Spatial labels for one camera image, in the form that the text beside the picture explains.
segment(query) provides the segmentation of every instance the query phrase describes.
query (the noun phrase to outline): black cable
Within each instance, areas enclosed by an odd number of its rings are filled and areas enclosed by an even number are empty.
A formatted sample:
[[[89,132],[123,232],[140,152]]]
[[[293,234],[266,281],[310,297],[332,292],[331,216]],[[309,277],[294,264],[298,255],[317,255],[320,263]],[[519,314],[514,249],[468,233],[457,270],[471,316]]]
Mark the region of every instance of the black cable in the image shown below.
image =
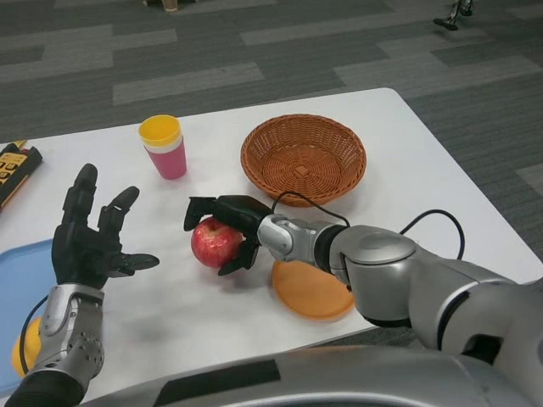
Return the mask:
[[[275,201],[273,201],[273,205],[271,206],[271,211],[272,213],[275,213],[275,208],[277,207],[277,204],[279,203],[279,200],[284,197],[285,195],[294,195],[295,197],[298,197],[298,198],[302,198],[304,199],[306,202],[309,202],[311,205],[313,205],[315,208],[321,210],[322,212],[324,212],[325,214],[328,214],[330,216],[333,216],[334,218],[338,218],[338,219],[341,219],[343,222],[345,222],[345,224],[350,227],[350,223],[349,221],[347,220],[347,218],[341,216],[341,215],[338,215],[334,212],[332,212],[331,210],[328,210],[328,209],[324,209],[321,205],[318,205],[316,203],[314,203],[313,201],[311,201],[308,197],[306,197],[305,195],[299,193],[299,192],[293,192],[293,191],[285,191],[283,193],[281,193],[276,199]]]
[[[23,325],[23,329],[20,330],[20,339],[19,339],[19,357],[20,357],[20,366],[23,369],[23,372],[26,374],[28,373],[28,366],[26,365],[26,358],[25,358],[25,336],[26,336],[26,330],[28,329],[28,324],[31,323],[32,316],[36,313],[37,309],[40,308],[43,303],[45,303],[48,300],[48,295],[43,297],[39,303],[36,304],[36,306],[32,309],[30,314],[26,317],[25,324]]]
[[[464,255],[464,248],[466,247],[466,237],[464,236],[464,230],[462,229],[462,225],[460,225],[460,222],[453,215],[451,215],[449,212],[447,212],[446,210],[442,210],[442,209],[427,210],[426,212],[420,214],[414,220],[412,220],[409,225],[404,227],[401,230],[400,234],[401,235],[405,234],[412,227],[414,227],[422,218],[425,218],[426,216],[431,215],[431,214],[444,215],[447,218],[449,218],[450,220],[452,220],[452,223],[455,224],[456,229],[458,230],[458,235],[460,236],[460,249],[458,250],[458,255],[456,256],[456,259],[462,260],[462,256]]]

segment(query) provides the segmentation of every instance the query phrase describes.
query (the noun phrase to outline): brown woven basket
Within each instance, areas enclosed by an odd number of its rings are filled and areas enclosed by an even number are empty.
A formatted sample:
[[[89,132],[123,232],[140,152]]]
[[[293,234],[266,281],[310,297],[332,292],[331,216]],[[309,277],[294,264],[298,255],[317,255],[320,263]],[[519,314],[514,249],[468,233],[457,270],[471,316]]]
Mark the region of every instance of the brown woven basket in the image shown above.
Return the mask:
[[[364,176],[366,151],[356,134],[340,123],[312,114],[288,114],[265,121],[245,139],[241,165],[270,197],[295,191],[317,204],[346,194]],[[311,206],[287,195],[281,202]]]

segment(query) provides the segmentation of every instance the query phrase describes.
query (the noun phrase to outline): blue plastic tray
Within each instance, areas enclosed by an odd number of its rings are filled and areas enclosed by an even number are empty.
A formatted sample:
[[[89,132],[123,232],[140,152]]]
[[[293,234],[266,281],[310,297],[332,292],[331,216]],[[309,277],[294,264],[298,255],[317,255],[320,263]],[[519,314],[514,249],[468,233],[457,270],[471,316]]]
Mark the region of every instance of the blue plastic tray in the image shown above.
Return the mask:
[[[45,297],[56,279],[51,261],[52,240],[13,248],[0,254],[0,397],[11,394],[20,378],[11,365],[11,351],[26,316]],[[36,312],[42,314],[45,304]]]

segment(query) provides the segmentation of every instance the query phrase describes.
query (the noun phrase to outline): floor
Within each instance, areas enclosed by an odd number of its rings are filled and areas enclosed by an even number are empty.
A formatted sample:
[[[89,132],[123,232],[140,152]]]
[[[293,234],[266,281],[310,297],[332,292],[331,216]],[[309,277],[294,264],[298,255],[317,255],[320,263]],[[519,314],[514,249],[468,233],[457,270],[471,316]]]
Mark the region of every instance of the floor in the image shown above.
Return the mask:
[[[543,259],[543,0],[450,2],[0,0],[0,142],[388,86]]]

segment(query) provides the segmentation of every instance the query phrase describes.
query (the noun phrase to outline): apple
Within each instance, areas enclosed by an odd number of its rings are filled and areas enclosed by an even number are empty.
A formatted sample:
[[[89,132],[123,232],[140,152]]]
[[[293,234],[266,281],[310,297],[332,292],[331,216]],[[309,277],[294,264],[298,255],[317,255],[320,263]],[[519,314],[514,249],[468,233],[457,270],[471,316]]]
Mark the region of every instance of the apple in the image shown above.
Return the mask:
[[[190,246],[200,263],[221,268],[236,257],[243,239],[240,232],[210,217],[196,226]]]

